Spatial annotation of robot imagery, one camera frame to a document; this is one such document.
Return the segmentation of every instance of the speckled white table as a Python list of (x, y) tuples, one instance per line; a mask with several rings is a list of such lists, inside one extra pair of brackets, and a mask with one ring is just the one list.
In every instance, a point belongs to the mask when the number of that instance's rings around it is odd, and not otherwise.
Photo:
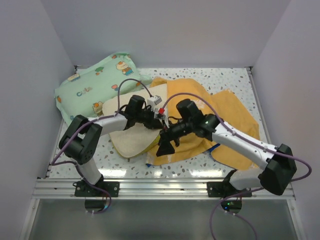
[[(252, 85), (245, 68), (141, 68), (140, 73), (169, 80), (192, 78), (197, 80), (210, 94), (223, 89), (232, 90), (259, 123), (260, 139), (267, 141), (257, 107)], [(61, 129), (62, 137), (67, 125)], [(232, 169), (215, 161), (208, 152), (183, 161), (162, 166), (146, 166), (147, 154), (133, 158), (122, 158), (114, 150), (109, 135), (100, 138), (94, 154), (99, 171), (105, 178), (220, 178)], [(63, 154), (58, 161), (68, 158)], [(78, 173), (71, 164), (54, 166), (50, 169), (50, 179), (77, 179)]]

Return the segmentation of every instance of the orange towel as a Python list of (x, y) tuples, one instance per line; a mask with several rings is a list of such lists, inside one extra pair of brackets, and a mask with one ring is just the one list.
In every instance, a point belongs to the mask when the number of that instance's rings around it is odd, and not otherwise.
[[(241, 101), (230, 90), (224, 90), (215, 95), (210, 95), (205, 90), (205, 88), (201, 86), (201, 84), (196, 82), (194, 79), (190, 78), (166, 80), (157, 77), (151, 83), (151, 87), (165, 83), (167, 84), (168, 98), (176, 93), (181, 92), (196, 94), (208, 101), (217, 111), (217, 113), (226, 122), (233, 125), (236, 129), (256, 139), (260, 138), (258, 123), (250, 115), (245, 106), (243, 106)], [(194, 101), (197, 107), (203, 112), (203, 114), (212, 113), (210, 108), (196, 97), (188, 95), (179, 95), (174, 97), (171, 101), (169, 101), (167, 105), (168, 116), (180, 118), (181, 116), (176, 108), (176, 105), (181, 100), (186, 98), (189, 98), (192, 101)], [(162, 165), (185, 160), (199, 155), (200, 153), (203, 153), (215, 144), (216, 142), (211, 142), (205, 138), (197, 137), (194, 133), (191, 133), (187, 136), (183, 136), (180, 138), (179, 147), (175, 147), (174, 143), (172, 144), (175, 149), (175, 154), (157, 157), (156, 152), (159, 146), (154, 146), (148, 152), (147, 163), (152, 165)], [(212, 151), (211, 155), (218, 162), (239, 170), (247, 170), (253, 165), (251, 160), (223, 145), (219, 146), (214, 151)]]

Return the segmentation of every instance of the glass panel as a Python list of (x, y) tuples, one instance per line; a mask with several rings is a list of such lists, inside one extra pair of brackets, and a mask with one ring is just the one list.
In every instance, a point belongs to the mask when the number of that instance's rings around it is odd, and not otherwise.
[[(102, 214), (85, 213), (84, 200), (41, 200), (32, 240), (210, 240), (209, 217), (217, 200), (118, 200)], [(285, 200), (247, 200), (240, 214), (260, 240), (296, 240)], [(250, 227), (218, 210), (218, 240), (255, 239)]]

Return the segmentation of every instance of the green pillow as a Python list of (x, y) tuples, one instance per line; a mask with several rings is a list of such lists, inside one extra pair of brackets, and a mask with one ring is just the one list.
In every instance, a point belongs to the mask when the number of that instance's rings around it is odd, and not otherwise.
[[(118, 94), (120, 83), (128, 78), (150, 84), (152, 78), (140, 75), (127, 53), (112, 54), (97, 64), (65, 80), (55, 89), (56, 107), (69, 125), (76, 115), (97, 117), (102, 115), (102, 105)], [(142, 85), (127, 81), (120, 94), (140, 90)]]

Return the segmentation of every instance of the beige cloth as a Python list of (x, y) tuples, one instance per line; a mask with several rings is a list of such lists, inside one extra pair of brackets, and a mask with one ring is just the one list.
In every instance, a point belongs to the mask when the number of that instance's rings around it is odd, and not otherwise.
[[(167, 100), (167, 84), (150, 87), (152, 95), (161, 97), (160, 107)], [(144, 99), (149, 98), (148, 92), (143, 89), (140, 91), (129, 92), (120, 96), (120, 106), (129, 102), (132, 95), (139, 95)], [(102, 106), (105, 116), (112, 115), (117, 110), (118, 98), (114, 97), (106, 101)], [(142, 154), (156, 145), (159, 141), (159, 129), (148, 129), (141, 123), (136, 123), (133, 127), (124, 131), (114, 131), (110, 133), (110, 138), (115, 150), (124, 158), (132, 158)]]

